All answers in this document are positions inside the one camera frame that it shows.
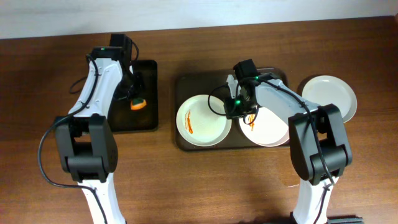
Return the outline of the white plate back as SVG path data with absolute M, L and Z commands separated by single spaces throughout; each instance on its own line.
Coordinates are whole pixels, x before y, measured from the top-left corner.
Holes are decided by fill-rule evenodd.
M 232 121 L 224 113 L 224 103 L 219 98 L 192 96 L 177 110 L 175 122 L 178 133 L 194 146 L 216 145 L 226 138 L 232 127 Z

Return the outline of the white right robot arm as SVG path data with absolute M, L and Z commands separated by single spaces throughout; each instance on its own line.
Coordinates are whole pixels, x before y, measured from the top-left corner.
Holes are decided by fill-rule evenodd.
M 358 217 L 328 218 L 332 190 L 353 155 L 341 112 L 334 104 L 320 106 L 286 87 L 272 73 L 261 73 L 251 59 L 238 62 L 228 77 L 224 99 L 227 119 L 272 111 L 289 127 L 292 165 L 300 177 L 298 201 L 290 223 L 362 223 Z

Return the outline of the green orange sponge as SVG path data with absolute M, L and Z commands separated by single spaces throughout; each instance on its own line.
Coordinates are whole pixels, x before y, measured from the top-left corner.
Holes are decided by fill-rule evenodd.
M 141 110 L 145 108 L 147 105 L 147 102 L 143 98 L 135 98 L 131 100 L 130 103 L 130 109 L 133 111 Z

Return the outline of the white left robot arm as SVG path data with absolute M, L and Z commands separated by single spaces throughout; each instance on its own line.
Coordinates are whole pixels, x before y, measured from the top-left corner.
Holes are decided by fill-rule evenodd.
M 114 187 L 118 148 L 108 123 L 111 103 L 133 102 L 144 88 L 133 72 L 136 44 L 124 34 L 112 34 L 109 46 L 86 56 L 88 76 L 77 102 L 55 122 L 62 169 L 86 197 L 94 223 L 125 223 Z

